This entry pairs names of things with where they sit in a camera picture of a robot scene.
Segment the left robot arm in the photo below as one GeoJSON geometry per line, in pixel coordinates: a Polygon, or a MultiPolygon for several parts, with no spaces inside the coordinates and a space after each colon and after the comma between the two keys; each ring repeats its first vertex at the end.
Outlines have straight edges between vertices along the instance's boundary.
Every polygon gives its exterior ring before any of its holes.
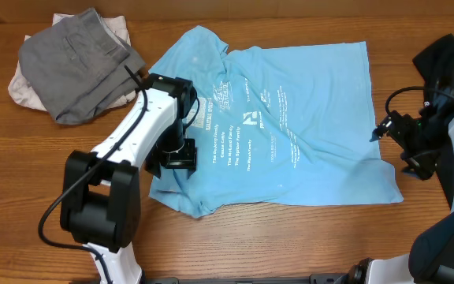
{"type": "Polygon", "coordinates": [[[101,283],[142,283],[132,239],[140,223],[140,171],[196,170],[184,119],[197,102],[190,80],[152,73],[121,124],[90,152],[66,160],[60,224],[95,261],[101,283]]]}

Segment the light blue printed t-shirt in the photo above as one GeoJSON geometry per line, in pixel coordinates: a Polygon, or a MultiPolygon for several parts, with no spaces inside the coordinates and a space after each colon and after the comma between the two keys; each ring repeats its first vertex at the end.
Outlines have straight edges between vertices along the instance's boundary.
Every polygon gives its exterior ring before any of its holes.
{"type": "Polygon", "coordinates": [[[190,80],[195,173],[162,170],[150,197],[195,218],[222,206],[399,203],[381,158],[364,42],[230,50],[198,26],[151,72],[190,80]]]}

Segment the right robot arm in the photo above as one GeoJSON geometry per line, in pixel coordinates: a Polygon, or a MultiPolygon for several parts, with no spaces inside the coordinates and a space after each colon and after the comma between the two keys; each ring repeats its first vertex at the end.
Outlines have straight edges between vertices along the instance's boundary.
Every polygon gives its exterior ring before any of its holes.
{"type": "Polygon", "coordinates": [[[408,254],[364,259],[337,283],[454,283],[454,70],[423,91],[419,118],[388,110],[372,139],[389,136],[402,147],[405,173],[421,180],[436,174],[450,212],[421,233],[408,254]]]}

